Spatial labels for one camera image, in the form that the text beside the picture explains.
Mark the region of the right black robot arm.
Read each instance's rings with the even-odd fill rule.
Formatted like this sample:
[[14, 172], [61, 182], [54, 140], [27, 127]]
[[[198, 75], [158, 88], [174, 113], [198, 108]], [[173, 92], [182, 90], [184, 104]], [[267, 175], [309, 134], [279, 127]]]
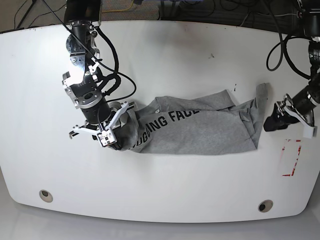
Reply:
[[[116, 50], [99, 29], [101, 7], [100, 0], [68, 0], [63, 20], [66, 26], [71, 27], [71, 34], [66, 40], [71, 65], [62, 76], [62, 86], [90, 125], [98, 125], [111, 118], [112, 111], [105, 97], [121, 84]], [[109, 44], [114, 58], [114, 71], [107, 76], [100, 69], [100, 51], [95, 43], [97, 35]]]

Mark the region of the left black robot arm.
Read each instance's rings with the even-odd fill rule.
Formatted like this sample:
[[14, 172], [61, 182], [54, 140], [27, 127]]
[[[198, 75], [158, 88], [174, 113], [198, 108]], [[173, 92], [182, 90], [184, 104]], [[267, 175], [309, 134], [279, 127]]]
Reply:
[[255, 90], [255, 98], [235, 105], [229, 93], [195, 99], [156, 97], [146, 107], [124, 114], [125, 124], [115, 130], [113, 150], [140, 154], [226, 155], [254, 151], [262, 131], [284, 130], [305, 124], [310, 135], [316, 132], [314, 109], [320, 104], [320, 3], [303, 0], [304, 38], [309, 41], [308, 84], [295, 96], [285, 95], [265, 116], [268, 89], [265, 83]]

